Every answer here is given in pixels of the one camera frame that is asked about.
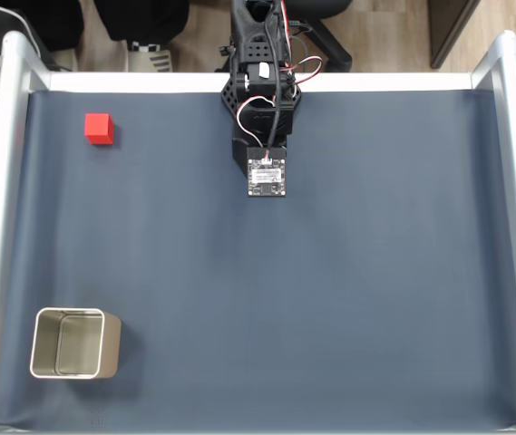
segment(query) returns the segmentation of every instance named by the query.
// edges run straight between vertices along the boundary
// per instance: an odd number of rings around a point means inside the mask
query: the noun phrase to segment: black cable
[[[264,21],[264,28],[266,29],[266,37],[268,38],[269,49],[271,50],[272,57],[274,58],[274,75],[276,77],[276,113],[274,114],[274,121],[272,122],[272,130],[269,132],[268,136],[268,148],[271,148],[274,144],[274,139],[276,138],[277,133],[277,125],[279,124],[279,117],[282,111],[282,84],[280,83],[279,79],[279,63],[277,62],[277,51],[276,47],[274,46],[274,40],[272,39],[272,35],[268,28],[268,21],[271,16],[277,18],[276,29],[277,34],[279,34],[279,14],[270,12],[268,18]]]

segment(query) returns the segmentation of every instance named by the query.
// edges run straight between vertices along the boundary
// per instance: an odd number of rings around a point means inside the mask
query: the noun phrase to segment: white shoe
[[[159,52],[129,52],[131,73],[172,73],[173,63],[169,50]]]

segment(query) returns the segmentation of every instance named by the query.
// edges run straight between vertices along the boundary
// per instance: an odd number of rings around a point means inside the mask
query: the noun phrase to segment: gray fabric
[[[84,114],[108,112],[112,148]],[[492,97],[306,94],[287,198],[248,198],[218,94],[36,92],[0,423],[29,430],[494,430],[516,294]],[[122,324],[110,380],[28,371],[44,306]]]

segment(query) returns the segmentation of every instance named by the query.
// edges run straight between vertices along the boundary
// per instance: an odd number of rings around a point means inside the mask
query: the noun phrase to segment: circuit board
[[[286,195],[286,152],[283,149],[257,149],[248,153],[248,195],[284,197]]]

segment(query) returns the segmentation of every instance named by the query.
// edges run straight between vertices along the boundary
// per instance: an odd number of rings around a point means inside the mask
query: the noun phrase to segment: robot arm
[[[286,195],[287,135],[300,90],[283,0],[232,0],[230,79],[222,100],[234,117],[233,158],[250,196]]]

